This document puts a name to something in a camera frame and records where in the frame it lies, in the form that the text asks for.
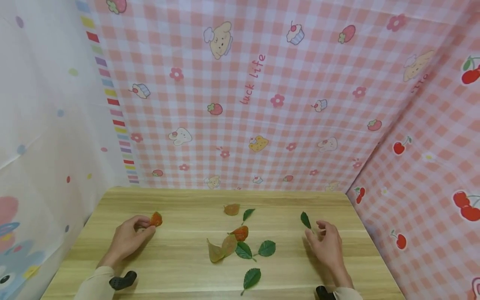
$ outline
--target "orange leaf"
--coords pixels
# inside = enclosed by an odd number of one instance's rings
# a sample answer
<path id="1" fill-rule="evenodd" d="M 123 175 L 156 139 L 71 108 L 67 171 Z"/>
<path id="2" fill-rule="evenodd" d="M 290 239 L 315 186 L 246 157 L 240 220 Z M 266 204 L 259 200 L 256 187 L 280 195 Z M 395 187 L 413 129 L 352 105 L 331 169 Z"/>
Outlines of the orange leaf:
<path id="1" fill-rule="evenodd" d="M 245 241 L 248 237 L 248 227 L 240 226 L 229 234 L 234 234 L 237 241 Z"/>
<path id="2" fill-rule="evenodd" d="M 155 226 L 158 227 L 162 225 L 162 215 L 159 214 L 158 212 L 154 212 L 152 215 L 152 218 L 150 219 L 150 226 Z"/>
<path id="3" fill-rule="evenodd" d="M 240 204 L 230 204 L 223 207 L 223 211 L 229 216 L 235 216 L 239 213 Z"/>
<path id="4" fill-rule="evenodd" d="M 222 243 L 222 249 L 225 251 L 225 257 L 229 256 L 237 248 L 237 238 L 233 234 L 229 234 Z"/>

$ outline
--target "person's right hand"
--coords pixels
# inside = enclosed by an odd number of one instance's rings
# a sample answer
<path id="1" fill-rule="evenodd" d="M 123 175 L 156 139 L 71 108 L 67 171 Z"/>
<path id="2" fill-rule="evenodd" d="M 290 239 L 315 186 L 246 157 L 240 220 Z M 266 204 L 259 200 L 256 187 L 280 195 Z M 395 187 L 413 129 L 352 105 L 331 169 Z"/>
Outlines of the person's right hand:
<path id="1" fill-rule="evenodd" d="M 343 267 L 342 238 L 335 225 L 322 220 L 318 220 L 317 225 L 319 229 L 325 229 L 322 232 L 319 231 L 319 234 L 324 236 L 322 240 L 319 240 L 312 230 L 305 230 L 313 253 L 330 271 Z"/>

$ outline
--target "person's left hand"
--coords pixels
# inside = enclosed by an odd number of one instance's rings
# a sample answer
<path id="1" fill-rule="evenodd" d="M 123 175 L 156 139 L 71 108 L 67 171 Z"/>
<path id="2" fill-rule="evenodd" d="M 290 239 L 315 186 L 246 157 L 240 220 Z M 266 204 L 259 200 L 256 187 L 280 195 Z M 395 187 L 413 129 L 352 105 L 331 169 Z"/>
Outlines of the person's left hand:
<path id="1" fill-rule="evenodd" d="M 97 267 L 115 267 L 120 261 L 134 253 L 147 239 L 155 234 L 155 226 L 150 226 L 147 216 L 134 216 L 115 230 L 112 243 Z"/>

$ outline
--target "sleeve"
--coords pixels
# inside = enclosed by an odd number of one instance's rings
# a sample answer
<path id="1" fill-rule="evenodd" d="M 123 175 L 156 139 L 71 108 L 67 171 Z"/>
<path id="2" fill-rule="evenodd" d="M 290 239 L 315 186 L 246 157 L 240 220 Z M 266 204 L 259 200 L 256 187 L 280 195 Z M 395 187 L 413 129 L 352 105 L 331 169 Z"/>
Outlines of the sleeve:
<path id="1" fill-rule="evenodd" d="M 73 300 L 111 300 L 115 290 L 110 286 L 114 276 L 113 269 L 107 266 L 97 268 L 78 289 Z"/>
<path id="2" fill-rule="evenodd" d="M 333 294 L 336 300 L 363 300 L 362 296 L 352 288 L 336 288 Z"/>

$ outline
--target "hand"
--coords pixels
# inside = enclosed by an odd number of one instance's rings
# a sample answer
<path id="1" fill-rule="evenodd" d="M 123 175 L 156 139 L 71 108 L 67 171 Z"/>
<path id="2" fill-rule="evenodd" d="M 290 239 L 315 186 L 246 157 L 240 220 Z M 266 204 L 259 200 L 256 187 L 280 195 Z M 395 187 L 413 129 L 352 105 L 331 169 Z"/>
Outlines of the hand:
<path id="1" fill-rule="evenodd" d="M 136 231 L 136 228 L 145 228 L 145 230 Z M 134 216 L 126 220 L 115 230 L 110 248 L 97 267 L 106 265 L 114 268 L 153 236 L 155 230 L 155 226 L 150 226 L 150 218 L 147 216 Z"/>
<path id="2" fill-rule="evenodd" d="M 323 236 L 322 240 L 319 240 L 312 230 L 305 230 L 313 253 L 329 269 L 337 287 L 353 288 L 352 279 L 343 262 L 342 238 L 338 230 L 335 225 L 322 220 L 318 220 L 317 225 L 319 229 L 324 229 L 320 232 L 320 235 Z"/>

